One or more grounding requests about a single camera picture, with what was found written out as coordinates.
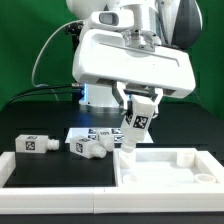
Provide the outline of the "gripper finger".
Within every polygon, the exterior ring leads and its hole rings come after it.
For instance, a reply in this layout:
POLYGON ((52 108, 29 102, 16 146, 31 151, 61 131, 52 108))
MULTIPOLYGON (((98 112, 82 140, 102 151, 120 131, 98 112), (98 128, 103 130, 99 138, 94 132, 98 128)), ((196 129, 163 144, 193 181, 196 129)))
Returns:
POLYGON ((163 90, 161 88, 154 88, 152 91, 152 117, 156 118, 159 114, 159 103, 163 98, 163 90))
POLYGON ((119 109, 122 115, 126 115, 129 111, 129 98, 125 94, 126 84, 116 81, 112 87, 112 94, 119 104, 119 109))

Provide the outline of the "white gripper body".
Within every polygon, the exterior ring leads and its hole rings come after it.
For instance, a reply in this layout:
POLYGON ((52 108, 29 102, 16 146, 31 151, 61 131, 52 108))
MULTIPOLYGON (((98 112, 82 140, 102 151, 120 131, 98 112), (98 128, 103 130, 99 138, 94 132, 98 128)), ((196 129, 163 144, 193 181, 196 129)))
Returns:
POLYGON ((196 86, 187 53, 162 46, 154 52, 129 48, 121 33, 99 29, 87 31, 80 41, 72 74, 79 83, 157 87, 174 98, 186 97, 196 86))

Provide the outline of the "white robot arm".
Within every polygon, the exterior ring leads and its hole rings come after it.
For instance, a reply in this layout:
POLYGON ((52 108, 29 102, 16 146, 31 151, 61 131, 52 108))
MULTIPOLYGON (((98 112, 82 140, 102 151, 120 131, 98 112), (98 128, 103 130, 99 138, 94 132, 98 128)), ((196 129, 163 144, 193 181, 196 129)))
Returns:
POLYGON ((129 94, 184 98, 195 89, 186 49, 199 38, 196 0, 66 0, 82 20, 72 74, 84 86, 80 107, 128 109, 129 94))

